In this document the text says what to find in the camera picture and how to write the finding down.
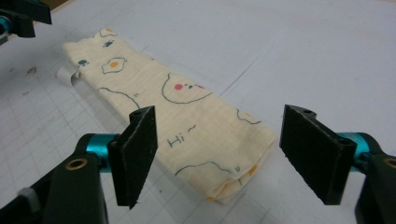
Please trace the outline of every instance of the white tabletop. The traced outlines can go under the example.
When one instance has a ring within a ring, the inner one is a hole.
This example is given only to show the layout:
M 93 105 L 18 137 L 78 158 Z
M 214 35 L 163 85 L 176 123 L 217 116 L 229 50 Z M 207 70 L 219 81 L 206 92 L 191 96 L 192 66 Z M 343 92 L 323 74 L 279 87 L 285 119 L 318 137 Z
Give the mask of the white tabletop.
M 114 117 L 106 112 L 111 111 L 106 104 L 101 107 L 105 112 L 93 111 L 89 101 L 96 96 L 84 89 L 84 83 L 67 89 L 53 75 L 64 63 L 62 43 L 90 37 L 104 27 L 262 119 L 278 137 L 284 105 L 298 105 L 318 113 L 318 120 L 335 132 L 369 133 L 384 151 L 396 155 L 395 1 L 81 0 L 53 14 L 52 21 L 52 26 L 35 26 L 36 38 L 13 38 L 0 46 L 0 166 L 6 167 L 0 171 L 0 182 L 13 183 L 0 184 L 0 205 L 64 159 L 83 132 L 115 132 L 124 127 L 117 116 L 103 121 L 103 117 Z M 27 73 L 32 67 L 36 72 Z M 37 104 L 47 98 L 41 104 L 46 108 L 53 104 L 48 111 L 64 119 L 73 136 L 70 141 L 44 122 L 47 116 L 40 113 L 44 107 Z M 65 103 L 58 104 L 63 98 L 81 105 L 74 115 L 90 119 L 85 129 L 68 117 L 72 115 Z M 32 127 L 41 127 L 32 138 L 27 135 L 32 128 L 20 121 L 28 105 L 35 111 L 29 115 L 40 124 L 30 121 Z M 10 139 L 12 130 L 16 137 Z M 48 143 L 48 139 L 58 152 L 52 159 L 48 159 L 49 152 L 37 156 L 32 149 L 33 144 Z M 260 171 L 226 205 L 203 201 L 155 161 L 140 204 L 128 212 L 113 206 L 111 176 L 103 175 L 109 220 L 356 223 L 354 208 L 364 175 L 350 174 L 341 205 L 325 206 L 278 144 L 277 139 Z M 24 146 L 30 151 L 21 156 L 20 151 L 27 150 Z

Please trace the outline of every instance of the pink cheek dot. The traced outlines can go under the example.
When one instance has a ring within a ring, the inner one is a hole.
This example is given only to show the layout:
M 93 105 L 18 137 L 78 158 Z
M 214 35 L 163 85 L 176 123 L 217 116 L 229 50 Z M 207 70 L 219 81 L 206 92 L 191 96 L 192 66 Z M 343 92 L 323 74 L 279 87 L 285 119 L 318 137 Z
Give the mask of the pink cheek dot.
M 183 85 L 181 85 L 181 84 L 176 84 L 175 85 L 175 90 L 180 91 L 181 88 L 183 88 Z

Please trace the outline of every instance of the cream towel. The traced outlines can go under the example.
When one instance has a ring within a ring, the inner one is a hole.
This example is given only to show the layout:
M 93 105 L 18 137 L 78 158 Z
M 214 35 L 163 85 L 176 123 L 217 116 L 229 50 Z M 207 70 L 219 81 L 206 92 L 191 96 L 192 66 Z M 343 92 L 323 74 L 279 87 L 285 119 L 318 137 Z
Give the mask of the cream towel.
M 227 202 L 275 141 L 259 120 L 132 49 L 109 29 L 64 44 L 71 63 L 125 119 L 155 105 L 157 158 L 207 200 Z

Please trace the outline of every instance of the folded corner of cloth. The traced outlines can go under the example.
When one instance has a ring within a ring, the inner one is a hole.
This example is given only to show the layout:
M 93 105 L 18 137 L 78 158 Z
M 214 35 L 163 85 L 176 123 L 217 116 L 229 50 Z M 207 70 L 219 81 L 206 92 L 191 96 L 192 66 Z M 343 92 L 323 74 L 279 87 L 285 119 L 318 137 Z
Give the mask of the folded corner of cloth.
M 261 121 L 134 50 L 110 29 L 66 43 L 64 52 L 80 78 L 126 121 L 132 111 L 156 106 L 157 158 L 208 201 L 229 201 L 275 142 Z

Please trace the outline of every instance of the folded towel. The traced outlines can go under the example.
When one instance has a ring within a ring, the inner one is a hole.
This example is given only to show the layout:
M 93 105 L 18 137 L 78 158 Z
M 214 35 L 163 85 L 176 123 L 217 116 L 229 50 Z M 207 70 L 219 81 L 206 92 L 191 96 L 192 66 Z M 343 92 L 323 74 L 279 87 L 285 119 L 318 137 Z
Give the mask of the folded towel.
M 109 29 L 64 44 L 85 79 L 120 115 L 156 106 L 157 158 L 207 200 L 227 202 L 275 141 L 258 119 L 132 49 Z

